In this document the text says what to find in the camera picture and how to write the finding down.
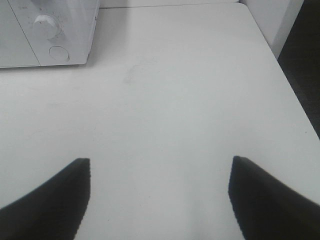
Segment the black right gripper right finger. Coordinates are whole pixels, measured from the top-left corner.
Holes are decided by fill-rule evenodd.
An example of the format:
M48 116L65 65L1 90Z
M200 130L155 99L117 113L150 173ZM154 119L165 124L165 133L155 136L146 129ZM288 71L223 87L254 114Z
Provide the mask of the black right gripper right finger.
M319 204L246 157L233 157L228 196L246 240L320 238Z

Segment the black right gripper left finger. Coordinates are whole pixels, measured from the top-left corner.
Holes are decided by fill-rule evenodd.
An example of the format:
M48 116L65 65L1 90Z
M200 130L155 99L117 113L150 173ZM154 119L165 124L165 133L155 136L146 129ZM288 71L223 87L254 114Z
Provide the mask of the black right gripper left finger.
M0 210L2 240L73 240L91 195L90 159L77 158Z

